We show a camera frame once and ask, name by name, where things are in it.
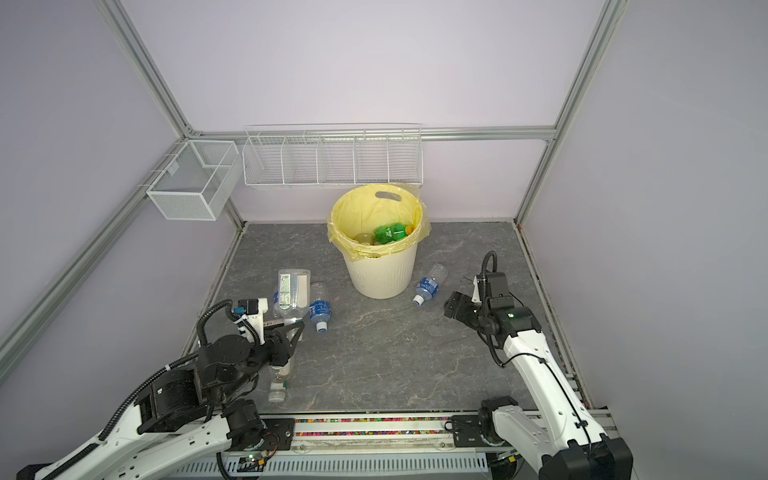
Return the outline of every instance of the vented metal cover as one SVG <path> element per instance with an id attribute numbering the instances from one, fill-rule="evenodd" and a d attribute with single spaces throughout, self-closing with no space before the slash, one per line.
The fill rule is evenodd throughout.
<path id="1" fill-rule="evenodd" d="M 224 461 L 233 477 L 359 477 L 417 474 L 484 473 L 485 453 L 387 453 L 376 455 L 277 455 L 264 472 L 238 472 L 239 456 Z M 179 468 L 168 478 L 220 478 L 216 459 L 201 458 Z"/>

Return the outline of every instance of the yellow trash can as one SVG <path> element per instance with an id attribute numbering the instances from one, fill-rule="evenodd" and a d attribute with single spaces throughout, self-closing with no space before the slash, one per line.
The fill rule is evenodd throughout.
<path id="1" fill-rule="evenodd" d="M 426 207 L 404 187 L 357 187 L 339 198 L 328 216 L 328 240 L 344 256 L 357 291 L 370 298 L 390 298 L 408 287 L 416 247 L 432 229 Z M 392 223 L 413 225 L 414 230 L 406 238 L 385 245 L 368 246 L 354 240 L 361 233 L 373 233 L 377 227 Z"/>

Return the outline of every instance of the wire basket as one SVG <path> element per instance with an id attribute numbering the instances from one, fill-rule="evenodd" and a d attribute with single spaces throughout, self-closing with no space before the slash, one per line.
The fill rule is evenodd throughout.
<path id="1" fill-rule="evenodd" d="M 242 172 L 233 141 L 189 140 L 147 189 L 168 220 L 216 220 Z"/>
<path id="2" fill-rule="evenodd" d="M 251 187 L 423 183 L 419 133 L 249 135 L 243 146 Z"/>

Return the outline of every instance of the water bottle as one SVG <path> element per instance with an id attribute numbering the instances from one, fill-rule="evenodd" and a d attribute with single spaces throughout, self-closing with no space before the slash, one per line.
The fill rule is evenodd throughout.
<path id="1" fill-rule="evenodd" d="M 325 333 L 328 329 L 328 322 L 331 320 L 331 304 L 328 303 L 326 295 L 326 284 L 315 282 L 310 285 L 310 296 L 312 305 L 310 305 L 310 320 L 312 320 L 320 333 Z"/>
<path id="2" fill-rule="evenodd" d="M 285 366 L 272 367 L 272 379 L 270 381 L 270 394 L 267 401 L 272 403 L 281 403 L 286 399 L 287 380 L 290 377 L 290 360 Z"/>
<path id="3" fill-rule="evenodd" d="M 448 269 L 443 265 L 439 263 L 432 265 L 427 276 L 422 278 L 422 281 L 416 286 L 416 296 L 413 297 L 413 304 L 421 306 L 422 303 L 433 298 L 440 287 L 440 283 L 443 283 L 447 276 Z"/>

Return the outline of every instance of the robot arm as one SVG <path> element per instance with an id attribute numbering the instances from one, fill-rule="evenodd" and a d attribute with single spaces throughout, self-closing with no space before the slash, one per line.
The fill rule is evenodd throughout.
<path id="1" fill-rule="evenodd" d="M 198 332 L 225 306 L 231 301 L 206 312 Z M 101 432 L 37 471 L 34 479 L 151 480 L 202 455 L 258 449 L 271 434 L 253 401 L 241 397 L 256 385 L 262 367 L 285 366 L 304 328 L 299 321 L 264 330 L 264 311 L 266 299 L 244 307 L 241 302 L 236 314 L 228 316 L 238 323 L 242 336 L 201 341 L 195 353 L 172 362 L 134 390 Z M 219 408 L 221 415 L 214 416 Z"/>
<path id="2" fill-rule="evenodd" d="M 490 257 L 492 272 L 486 271 Z M 489 252 L 476 279 L 474 298 L 454 292 L 445 302 L 445 316 L 476 330 L 499 366 L 511 362 L 517 368 L 546 432 L 506 396 L 482 402 L 478 415 L 483 436 L 491 443 L 509 442 L 539 472 L 539 478 L 629 480 L 632 454 L 626 443 L 609 439 L 569 388 L 533 312 L 515 305 L 506 276 L 495 270 L 495 252 Z M 505 362 L 498 358 L 497 349 L 503 349 Z"/>

